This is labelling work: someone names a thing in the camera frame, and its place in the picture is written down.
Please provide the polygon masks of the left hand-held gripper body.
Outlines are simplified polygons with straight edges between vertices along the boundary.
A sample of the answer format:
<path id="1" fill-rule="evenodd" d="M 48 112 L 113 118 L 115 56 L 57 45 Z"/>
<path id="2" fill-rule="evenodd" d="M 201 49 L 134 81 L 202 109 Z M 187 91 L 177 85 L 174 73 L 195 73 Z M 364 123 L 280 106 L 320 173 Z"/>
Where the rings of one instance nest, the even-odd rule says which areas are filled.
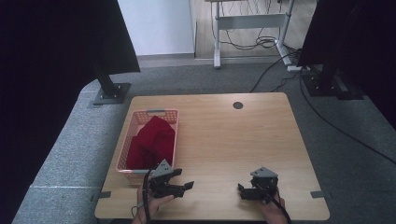
<path id="1" fill-rule="evenodd" d="M 160 164 L 151 173 L 151 179 L 149 183 L 149 189 L 153 198 L 163 198 L 165 196 L 174 195 L 170 190 L 169 180 L 173 168 L 167 162 L 162 160 Z"/>

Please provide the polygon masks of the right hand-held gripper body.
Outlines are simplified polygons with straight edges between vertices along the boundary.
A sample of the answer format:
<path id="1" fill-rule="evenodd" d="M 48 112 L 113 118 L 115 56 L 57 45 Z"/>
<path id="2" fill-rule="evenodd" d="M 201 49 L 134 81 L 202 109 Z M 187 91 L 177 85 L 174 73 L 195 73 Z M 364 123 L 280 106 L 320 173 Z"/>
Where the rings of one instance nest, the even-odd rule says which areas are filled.
<path id="1" fill-rule="evenodd" d="M 250 173 L 253 187 L 253 199 L 261 200 L 264 204 L 271 202 L 277 194 L 278 175 L 268 168 L 261 167 Z"/>

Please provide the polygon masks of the dark red cloth garment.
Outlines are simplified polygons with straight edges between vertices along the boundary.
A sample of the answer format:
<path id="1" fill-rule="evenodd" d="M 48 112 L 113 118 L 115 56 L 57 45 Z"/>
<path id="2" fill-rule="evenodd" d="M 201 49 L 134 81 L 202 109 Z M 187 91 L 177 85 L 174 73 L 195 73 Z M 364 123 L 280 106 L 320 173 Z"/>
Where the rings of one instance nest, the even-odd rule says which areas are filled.
<path id="1" fill-rule="evenodd" d="M 126 159 L 131 170 L 147 170 L 166 160 L 173 162 L 176 131 L 164 119 L 154 116 L 132 138 Z"/>

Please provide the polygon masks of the pink plastic basket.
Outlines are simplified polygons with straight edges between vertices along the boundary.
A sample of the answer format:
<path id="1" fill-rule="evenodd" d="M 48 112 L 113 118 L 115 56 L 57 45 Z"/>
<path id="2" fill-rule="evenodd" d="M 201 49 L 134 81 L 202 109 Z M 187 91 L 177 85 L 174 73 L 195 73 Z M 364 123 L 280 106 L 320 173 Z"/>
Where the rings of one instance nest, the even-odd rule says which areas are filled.
<path id="1" fill-rule="evenodd" d="M 153 117 L 165 120 L 170 127 L 177 132 L 179 122 L 177 109 L 165 108 L 129 111 L 124 121 L 114 156 L 117 159 L 115 171 L 132 185 L 139 185 L 143 181 L 144 174 L 148 170 L 133 170 L 127 167 L 126 160 L 129 149 L 133 138 L 139 134 Z"/>

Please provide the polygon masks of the person's left hand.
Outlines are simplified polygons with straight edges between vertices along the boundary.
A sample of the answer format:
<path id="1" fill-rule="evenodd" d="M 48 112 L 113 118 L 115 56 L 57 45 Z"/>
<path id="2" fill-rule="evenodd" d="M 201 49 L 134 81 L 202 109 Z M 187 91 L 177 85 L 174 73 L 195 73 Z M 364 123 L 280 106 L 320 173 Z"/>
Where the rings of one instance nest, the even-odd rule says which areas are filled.
<path id="1" fill-rule="evenodd" d="M 141 185 L 137 192 L 136 192 L 136 202 L 141 203 L 143 201 L 143 190 L 145 187 Z M 166 203 L 169 203 L 173 201 L 175 197 L 173 195 L 168 195 L 162 198 L 148 198 L 148 211 L 149 215 L 152 217 L 160 208 L 161 205 L 164 205 Z M 136 217 L 139 218 L 144 218 L 146 219 L 146 213 L 145 213 L 145 208 L 144 206 L 141 206 L 137 209 L 137 213 L 135 215 Z"/>

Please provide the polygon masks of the person's right hand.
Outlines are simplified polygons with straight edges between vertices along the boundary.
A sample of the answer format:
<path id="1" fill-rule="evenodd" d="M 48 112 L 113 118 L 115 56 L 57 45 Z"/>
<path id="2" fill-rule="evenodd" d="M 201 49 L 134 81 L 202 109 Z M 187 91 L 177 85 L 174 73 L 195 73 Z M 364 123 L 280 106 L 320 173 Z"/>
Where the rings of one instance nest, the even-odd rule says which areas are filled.
<path id="1" fill-rule="evenodd" d="M 262 201 L 255 202 L 267 224 L 288 224 L 287 218 L 274 202 L 264 204 Z"/>

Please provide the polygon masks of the black metal stand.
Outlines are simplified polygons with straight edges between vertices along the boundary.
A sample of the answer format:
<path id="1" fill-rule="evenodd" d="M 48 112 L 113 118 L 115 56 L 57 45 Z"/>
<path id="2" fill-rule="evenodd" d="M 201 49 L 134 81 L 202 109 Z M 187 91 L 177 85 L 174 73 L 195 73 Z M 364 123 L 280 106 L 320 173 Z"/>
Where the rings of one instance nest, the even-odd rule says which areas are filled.
<path id="1" fill-rule="evenodd" d="M 362 100 L 364 91 L 345 73 L 329 73 L 321 64 L 309 65 L 303 82 L 312 97 L 336 97 L 338 100 Z"/>
<path id="2" fill-rule="evenodd" d="M 114 83 L 109 74 L 106 74 L 97 61 L 92 62 L 93 72 L 101 86 L 93 105 L 122 104 L 131 87 L 130 83 Z"/>

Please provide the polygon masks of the black curtain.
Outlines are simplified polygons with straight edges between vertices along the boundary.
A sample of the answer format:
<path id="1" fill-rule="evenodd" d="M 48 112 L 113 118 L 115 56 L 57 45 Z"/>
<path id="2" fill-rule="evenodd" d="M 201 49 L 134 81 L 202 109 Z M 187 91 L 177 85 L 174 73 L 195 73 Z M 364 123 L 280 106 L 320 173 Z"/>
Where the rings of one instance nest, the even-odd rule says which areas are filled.
<path id="1" fill-rule="evenodd" d="M 138 68 L 120 0 L 0 0 L 0 224 L 11 224 L 80 91 Z"/>
<path id="2" fill-rule="evenodd" d="M 298 64 L 345 73 L 396 129 L 396 0 L 318 0 Z"/>

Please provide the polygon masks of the white desk frame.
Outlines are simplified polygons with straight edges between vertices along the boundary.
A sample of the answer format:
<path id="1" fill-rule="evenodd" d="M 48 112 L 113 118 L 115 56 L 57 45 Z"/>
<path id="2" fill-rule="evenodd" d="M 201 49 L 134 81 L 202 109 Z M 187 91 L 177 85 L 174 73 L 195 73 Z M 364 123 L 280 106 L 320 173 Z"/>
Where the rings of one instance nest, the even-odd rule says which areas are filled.
<path id="1" fill-rule="evenodd" d="M 205 0 L 209 3 L 215 4 L 214 16 L 214 68 L 221 68 L 220 57 L 220 40 L 219 32 L 221 30 L 229 29 L 258 29 L 258 28 L 279 28 L 279 37 L 275 40 L 276 49 L 281 57 L 283 64 L 293 65 L 291 54 L 287 53 L 287 48 L 284 46 L 284 41 L 289 28 L 292 10 L 295 0 L 289 0 L 288 7 L 285 12 L 278 12 L 276 14 L 259 14 L 259 15 L 241 15 L 241 16 L 221 16 L 220 4 L 223 2 L 230 2 L 231 0 Z"/>

